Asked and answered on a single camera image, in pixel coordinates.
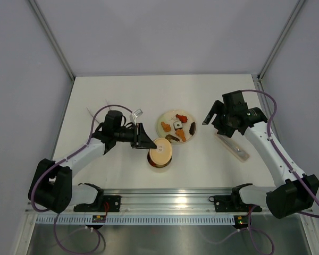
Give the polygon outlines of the beige round lid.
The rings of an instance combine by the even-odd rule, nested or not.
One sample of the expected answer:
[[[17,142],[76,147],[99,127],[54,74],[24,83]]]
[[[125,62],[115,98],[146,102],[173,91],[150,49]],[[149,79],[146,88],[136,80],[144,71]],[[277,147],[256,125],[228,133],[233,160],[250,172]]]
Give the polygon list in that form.
[[[167,166],[172,160],[173,149],[171,143],[165,138],[154,140],[155,149],[149,149],[148,162],[156,168]]]

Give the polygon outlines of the orange fried piece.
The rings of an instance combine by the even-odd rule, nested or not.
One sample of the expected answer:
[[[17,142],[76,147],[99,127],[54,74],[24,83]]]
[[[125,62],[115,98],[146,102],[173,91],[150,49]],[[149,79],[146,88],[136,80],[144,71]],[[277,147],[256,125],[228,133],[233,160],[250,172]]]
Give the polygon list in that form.
[[[164,132],[170,132],[171,131],[171,126],[169,124],[166,124],[165,122],[161,122],[161,127]]]

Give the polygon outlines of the metal tongs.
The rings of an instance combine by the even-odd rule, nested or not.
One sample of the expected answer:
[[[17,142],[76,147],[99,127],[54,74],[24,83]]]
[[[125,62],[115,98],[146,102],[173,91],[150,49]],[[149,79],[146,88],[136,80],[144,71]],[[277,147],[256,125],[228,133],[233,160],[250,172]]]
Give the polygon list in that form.
[[[100,111],[100,113],[95,117],[95,124],[98,125],[99,123],[103,122],[105,119],[105,115],[107,114],[108,111],[111,111],[114,109],[114,107],[112,106],[111,102],[107,99],[105,99],[105,106],[107,106],[106,109]],[[86,107],[86,111],[88,112],[88,114],[91,117],[94,117],[96,112],[100,109],[100,106],[95,109],[92,107]]]

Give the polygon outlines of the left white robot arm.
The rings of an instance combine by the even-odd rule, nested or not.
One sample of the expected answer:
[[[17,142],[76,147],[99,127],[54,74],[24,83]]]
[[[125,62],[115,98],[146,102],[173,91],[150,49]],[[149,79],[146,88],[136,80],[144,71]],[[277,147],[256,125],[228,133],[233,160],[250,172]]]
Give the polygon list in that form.
[[[62,213],[68,206],[76,212],[107,212],[109,203],[104,189],[91,184],[73,185],[73,177],[95,159],[106,155],[118,142],[135,149],[156,149],[142,123],[127,126],[125,116],[110,110],[98,127],[91,128],[88,141],[59,161],[44,158],[36,168],[28,198],[39,213]]]

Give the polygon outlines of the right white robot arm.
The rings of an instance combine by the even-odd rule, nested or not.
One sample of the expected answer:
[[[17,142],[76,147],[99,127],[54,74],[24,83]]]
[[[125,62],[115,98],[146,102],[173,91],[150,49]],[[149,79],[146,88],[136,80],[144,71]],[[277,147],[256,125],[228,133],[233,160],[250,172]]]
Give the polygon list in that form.
[[[272,120],[258,107],[249,108],[241,90],[223,94],[207,114],[204,125],[211,124],[219,135],[231,138],[235,131],[243,135],[259,153],[270,171],[275,187],[252,183],[232,188],[229,201],[235,210],[259,206],[281,219],[301,213],[316,201],[319,180],[307,175],[291,159],[271,129]]]

